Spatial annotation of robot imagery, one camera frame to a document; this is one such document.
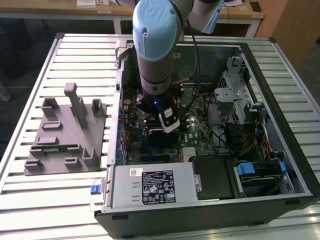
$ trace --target wooden cabinet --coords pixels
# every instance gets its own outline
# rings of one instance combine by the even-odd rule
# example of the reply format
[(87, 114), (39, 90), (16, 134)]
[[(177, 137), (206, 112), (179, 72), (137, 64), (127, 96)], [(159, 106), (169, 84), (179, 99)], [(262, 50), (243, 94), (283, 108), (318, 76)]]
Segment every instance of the wooden cabinet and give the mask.
[(257, 0), (265, 18), (256, 37), (273, 37), (297, 70), (320, 36), (320, 0)]

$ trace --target motherboard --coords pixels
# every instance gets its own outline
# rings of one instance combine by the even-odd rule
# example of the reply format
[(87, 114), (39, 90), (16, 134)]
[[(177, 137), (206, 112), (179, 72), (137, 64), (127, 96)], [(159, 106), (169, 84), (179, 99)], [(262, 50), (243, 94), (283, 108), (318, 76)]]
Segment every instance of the motherboard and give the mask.
[[(174, 98), (178, 108), (188, 105), (195, 91), (193, 85), (181, 85)], [(180, 127), (164, 133), (159, 119), (137, 107), (137, 93), (124, 91), (125, 138), (127, 164), (158, 164), (187, 162), (194, 155), (214, 155), (213, 133), (207, 121), (210, 93), (200, 93)]]

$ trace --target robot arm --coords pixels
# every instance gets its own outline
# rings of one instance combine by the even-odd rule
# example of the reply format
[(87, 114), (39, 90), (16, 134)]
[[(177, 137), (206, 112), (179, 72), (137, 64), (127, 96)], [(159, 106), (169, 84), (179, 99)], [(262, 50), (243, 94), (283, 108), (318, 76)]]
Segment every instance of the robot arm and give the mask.
[(184, 25), (212, 33), (224, 0), (111, 0), (133, 12), (133, 42), (146, 108), (158, 114), (163, 130), (170, 133), (180, 125), (170, 93), (173, 57)]

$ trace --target slotted aluminum surface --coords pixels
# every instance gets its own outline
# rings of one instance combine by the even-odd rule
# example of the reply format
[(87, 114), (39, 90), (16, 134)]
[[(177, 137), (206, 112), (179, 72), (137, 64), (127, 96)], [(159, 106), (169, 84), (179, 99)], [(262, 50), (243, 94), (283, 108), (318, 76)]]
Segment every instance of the slotted aluminum surface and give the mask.
[[(90, 186), (106, 176), (108, 140), (117, 70), (115, 45), (130, 35), (65, 34), (56, 39), (0, 164), (0, 240), (111, 239), (91, 212)], [(320, 177), (320, 114), (314, 99), (276, 44), (268, 39), (197, 37), (201, 42), (247, 42), (317, 178)], [(75, 82), (85, 103), (107, 104), (101, 171), (24, 176), (24, 163), (40, 125), (44, 97), (64, 97), (65, 83)], [(257, 99), (258, 90), (253, 86)], [(102, 195), (95, 197), (102, 204)], [(320, 205), (295, 210), (259, 226), (243, 226), (141, 237), (139, 239), (318, 239)]]

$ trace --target power supply label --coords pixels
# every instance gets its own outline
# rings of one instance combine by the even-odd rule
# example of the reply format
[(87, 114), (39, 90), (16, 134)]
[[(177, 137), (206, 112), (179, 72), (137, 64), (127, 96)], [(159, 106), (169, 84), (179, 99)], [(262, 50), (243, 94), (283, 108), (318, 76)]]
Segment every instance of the power supply label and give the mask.
[(144, 205), (175, 203), (174, 171), (143, 172), (142, 202)]

